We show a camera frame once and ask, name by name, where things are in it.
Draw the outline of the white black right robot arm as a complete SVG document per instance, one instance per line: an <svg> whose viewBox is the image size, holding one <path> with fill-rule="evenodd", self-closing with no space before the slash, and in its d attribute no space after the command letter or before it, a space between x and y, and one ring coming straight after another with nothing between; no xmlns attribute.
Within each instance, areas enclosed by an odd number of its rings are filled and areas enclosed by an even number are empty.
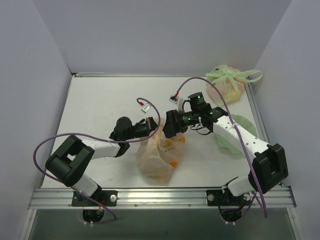
<svg viewBox="0 0 320 240"><path fill-rule="evenodd" d="M166 122L162 129L166 138L185 133L189 127L199 124L248 154L250 172L225 185L221 197L226 204L234 204L241 195L248 192L261 191L265 194L288 177L286 154L281 145L271 145L254 136L229 117L224 109L213 108L201 92L188 97L191 110L187 112L183 109L185 100L175 95L169 100L177 105L177 109L166 112Z"/></svg>

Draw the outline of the translucent orange banana-print bag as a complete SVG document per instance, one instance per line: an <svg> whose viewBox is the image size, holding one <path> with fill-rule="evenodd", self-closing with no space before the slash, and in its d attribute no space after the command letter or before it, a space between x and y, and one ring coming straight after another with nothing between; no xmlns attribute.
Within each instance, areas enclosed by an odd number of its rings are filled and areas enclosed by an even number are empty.
<svg viewBox="0 0 320 240"><path fill-rule="evenodd" d="M160 119L159 130L149 139L140 142L136 152L136 163L141 174L157 185L170 182L185 151L186 138L177 133L172 138L165 137L165 119Z"/></svg>

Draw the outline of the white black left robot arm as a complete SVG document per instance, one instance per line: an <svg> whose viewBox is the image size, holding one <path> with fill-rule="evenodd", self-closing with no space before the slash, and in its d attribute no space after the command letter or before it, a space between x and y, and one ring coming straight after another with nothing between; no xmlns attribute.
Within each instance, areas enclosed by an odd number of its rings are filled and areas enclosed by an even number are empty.
<svg viewBox="0 0 320 240"><path fill-rule="evenodd" d="M121 117L110 138L103 141L68 136L46 161L45 167L65 186L81 192L88 205L95 206L101 201L101 187L85 174L90 161L121 157L130 147L128 140L148 137L158 129L159 124L152 117L136 124L128 117Z"/></svg>

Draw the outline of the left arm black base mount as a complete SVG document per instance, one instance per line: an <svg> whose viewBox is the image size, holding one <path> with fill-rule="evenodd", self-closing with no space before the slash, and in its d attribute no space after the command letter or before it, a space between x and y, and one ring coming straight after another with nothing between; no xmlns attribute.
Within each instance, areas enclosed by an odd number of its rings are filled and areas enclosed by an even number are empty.
<svg viewBox="0 0 320 240"><path fill-rule="evenodd" d="M116 190L100 190L91 196L95 201L106 207L115 207L117 205L118 192ZM73 192L71 205L73 207L94 207L97 204L83 197L78 191Z"/></svg>

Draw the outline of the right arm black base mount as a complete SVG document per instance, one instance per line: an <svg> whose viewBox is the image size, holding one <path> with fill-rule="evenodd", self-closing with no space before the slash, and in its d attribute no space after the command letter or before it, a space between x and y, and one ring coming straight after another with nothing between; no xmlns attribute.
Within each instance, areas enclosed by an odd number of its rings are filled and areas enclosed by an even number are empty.
<svg viewBox="0 0 320 240"><path fill-rule="evenodd" d="M251 197L247 193L233 196L228 189L219 188L206 191L207 205L211 207L242 207L248 205L250 200Z"/></svg>

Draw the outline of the pale green scalloped plate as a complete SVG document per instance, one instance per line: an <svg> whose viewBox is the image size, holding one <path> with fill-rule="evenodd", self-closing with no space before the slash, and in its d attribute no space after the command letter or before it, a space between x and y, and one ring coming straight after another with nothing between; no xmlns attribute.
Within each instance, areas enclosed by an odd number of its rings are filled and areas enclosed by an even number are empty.
<svg viewBox="0 0 320 240"><path fill-rule="evenodd" d="M242 128L250 132L255 137L258 136L257 129L255 125L248 120L246 117L242 115L232 114L232 119L237 122ZM238 155L241 154L242 151L237 149L234 145L232 145L228 140L226 140L224 137L222 137L219 134L215 134L217 145L221 148L229 150L232 154Z"/></svg>

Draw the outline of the tied green bag of fruit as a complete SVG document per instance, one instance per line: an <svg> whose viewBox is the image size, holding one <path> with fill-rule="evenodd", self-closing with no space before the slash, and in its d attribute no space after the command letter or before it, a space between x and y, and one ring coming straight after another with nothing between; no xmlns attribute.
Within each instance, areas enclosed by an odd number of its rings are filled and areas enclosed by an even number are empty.
<svg viewBox="0 0 320 240"><path fill-rule="evenodd" d="M221 93L227 104L240 99L245 84L255 83L263 77L263 73L258 69L240 71L228 65L220 65L207 73L206 78Z"/></svg>

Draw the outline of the aluminium table edge rail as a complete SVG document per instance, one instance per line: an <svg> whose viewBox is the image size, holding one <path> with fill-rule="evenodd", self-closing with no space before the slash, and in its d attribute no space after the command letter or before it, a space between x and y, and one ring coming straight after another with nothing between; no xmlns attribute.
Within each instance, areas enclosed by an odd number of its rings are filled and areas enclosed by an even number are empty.
<svg viewBox="0 0 320 240"><path fill-rule="evenodd" d="M206 209L207 190L219 188L118 188L116 206L112 210L125 209ZM74 191L70 188L39 188L32 193L29 209L83 209L93 210L98 206L72 206Z"/></svg>

